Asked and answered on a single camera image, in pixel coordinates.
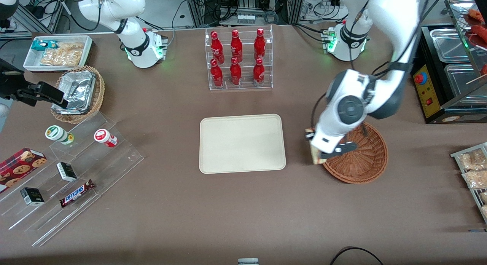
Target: red bottle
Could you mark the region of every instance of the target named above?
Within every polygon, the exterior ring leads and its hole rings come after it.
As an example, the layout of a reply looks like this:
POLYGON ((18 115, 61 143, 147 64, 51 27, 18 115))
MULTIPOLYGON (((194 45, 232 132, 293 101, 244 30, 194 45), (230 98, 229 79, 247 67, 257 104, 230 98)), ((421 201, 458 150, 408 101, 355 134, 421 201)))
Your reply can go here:
POLYGON ((212 73, 212 80, 216 88, 223 87, 223 73, 221 72, 221 68, 218 66, 218 62, 216 59, 212 59, 210 61, 212 64, 212 68, 210 69, 210 73, 212 73))
POLYGON ((262 66, 262 58, 255 61, 254 66, 254 86, 261 87, 264 84, 264 66, 262 66))
POLYGON ((235 86, 240 86, 242 82, 242 68, 240 68, 237 57, 232 57, 232 65, 230 66, 230 74, 232 75, 232 83, 235 86))
POLYGON ((266 55, 266 39, 264 39, 264 29, 257 29, 257 38, 254 42, 254 59, 264 58, 266 55))
POLYGON ((237 29, 232 30, 232 42, 230 43, 232 48, 232 57, 236 57, 238 62, 244 60, 244 52, 242 50, 242 41, 239 37, 239 31, 237 29))
POLYGON ((219 64, 223 64, 223 62, 225 62, 225 56, 223 55, 223 45, 221 45, 221 41, 218 39, 218 33, 212 31, 211 36, 213 58, 218 60, 219 64))

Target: clear acrylic shelf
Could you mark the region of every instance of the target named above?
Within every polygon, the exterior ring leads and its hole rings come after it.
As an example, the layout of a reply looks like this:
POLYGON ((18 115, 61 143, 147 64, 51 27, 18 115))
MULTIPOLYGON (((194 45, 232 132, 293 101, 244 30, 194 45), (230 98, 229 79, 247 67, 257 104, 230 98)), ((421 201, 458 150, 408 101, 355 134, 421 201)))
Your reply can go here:
POLYGON ((206 29, 205 31, 205 51, 207 57, 207 69, 208 69, 208 84, 210 90, 258 90, 262 88, 272 88, 274 85, 274 73, 273 73, 273 36, 271 26, 255 26, 255 27, 237 27, 239 31, 240 39, 242 40, 243 46, 243 61, 240 62, 240 67, 242 68, 242 83, 240 86, 235 86, 231 83, 230 76, 230 59, 232 58, 232 53, 230 49, 230 43, 232 41, 231 30, 233 28, 228 27, 216 27, 211 29, 206 29), (263 58, 263 66, 265 68, 264 72, 264 82, 261 87, 254 86, 254 41, 257 36, 257 29, 264 29, 264 38, 266 39, 266 55, 263 58), (210 60, 212 60, 212 38, 209 34, 212 31, 218 33, 218 38, 223 45, 223 55, 225 56, 225 62, 220 65, 223 72, 223 87, 216 88, 212 81, 212 74, 210 72, 211 65, 210 60))
POLYGON ((75 135, 74 142, 70 145, 53 143, 44 151, 48 162, 42 169, 0 195, 2 220, 9 225, 9 229, 23 229, 32 240, 32 246, 46 243, 144 159, 115 128, 115 123, 100 112, 87 118, 70 132, 75 135), (117 137, 118 143, 115 147, 109 148, 94 141, 94 132, 100 128, 107 129, 117 137), (76 182, 62 180, 56 168, 60 161, 71 164, 78 176, 76 182), (61 208, 59 200, 89 179, 96 187, 61 208), (27 206, 20 194, 23 187, 38 188, 45 204, 38 207, 27 206))
MULTIPOLYGON (((474 147, 470 147, 468 149, 465 149, 465 150, 462 150, 462 151, 459 151, 459 152, 456 152, 453 154, 450 154, 450 156, 453 157, 455 159, 455 161, 457 162, 458 168, 460 168, 460 171, 462 172, 462 177, 465 177, 465 173, 467 173, 469 171, 469 169, 464 168, 463 164, 460 162, 459 156, 461 154, 466 154, 466 153, 469 153, 471 151, 475 151, 475 150, 480 149, 482 151, 482 153, 484 154, 484 156, 486 157, 486 160, 487 160, 486 147, 487 147, 487 142, 476 145, 474 147)), ((477 204, 477 207, 479 208, 479 211, 480 211, 480 207, 482 207, 483 205, 486 205, 486 203, 484 203, 482 201, 480 194, 487 191, 487 189, 471 189, 471 188, 468 188, 468 190, 472 194, 473 199, 475 200, 475 204, 477 204)), ((484 222, 487 223, 487 217, 482 212, 480 212, 480 214, 484 218, 484 222)))

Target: white bottle with green label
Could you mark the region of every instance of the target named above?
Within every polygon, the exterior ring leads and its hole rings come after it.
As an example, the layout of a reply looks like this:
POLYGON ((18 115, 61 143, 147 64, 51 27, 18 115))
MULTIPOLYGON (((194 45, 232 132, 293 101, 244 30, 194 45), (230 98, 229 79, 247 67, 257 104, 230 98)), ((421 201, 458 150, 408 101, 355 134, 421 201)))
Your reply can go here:
POLYGON ((52 125, 47 128, 46 138, 59 141, 64 145, 68 145, 75 140, 75 136, 72 133, 66 132, 66 130, 57 125, 52 125))

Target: brown woven basket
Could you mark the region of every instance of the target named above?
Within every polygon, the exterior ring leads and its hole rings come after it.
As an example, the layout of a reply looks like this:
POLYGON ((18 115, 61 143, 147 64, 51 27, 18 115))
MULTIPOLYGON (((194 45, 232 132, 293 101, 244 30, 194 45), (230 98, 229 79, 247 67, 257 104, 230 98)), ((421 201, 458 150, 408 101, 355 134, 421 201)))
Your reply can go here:
POLYGON ((387 146, 380 133, 370 124, 362 125, 347 134, 347 141, 357 143, 356 150, 327 159, 323 165, 336 178, 352 184, 369 183, 386 169, 387 146))
MULTIPOLYGON (((101 77, 100 73, 95 68, 90 66, 79 67, 73 70, 69 70, 68 72, 81 72, 81 71, 90 71, 96 75, 96 82, 95 82, 95 88, 93 90, 91 109, 90 111, 88 111, 87 114, 84 115, 61 115, 54 112, 51 109, 51 114, 59 121, 69 122, 71 124, 78 124, 81 121, 83 121, 85 118, 90 116, 91 114, 96 113, 100 109, 101 104, 103 103, 103 95, 105 94, 105 82, 103 81, 103 78, 101 77)), ((59 87, 60 82, 61 82, 61 78, 57 80, 56 88, 59 87)))

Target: yellow control panel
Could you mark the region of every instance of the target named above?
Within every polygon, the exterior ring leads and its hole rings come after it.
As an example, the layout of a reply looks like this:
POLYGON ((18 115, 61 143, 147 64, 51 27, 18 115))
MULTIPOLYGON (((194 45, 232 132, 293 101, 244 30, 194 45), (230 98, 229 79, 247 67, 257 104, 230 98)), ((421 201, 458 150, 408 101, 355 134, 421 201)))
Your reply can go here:
POLYGON ((438 102, 438 97, 434 91, 426 65, 421 67, 421 69, 412 76, 412 79, 414 80, 414 85, 416 85, 416 90, 425 116, 428 118, 440 111, 440 103, 438 102))

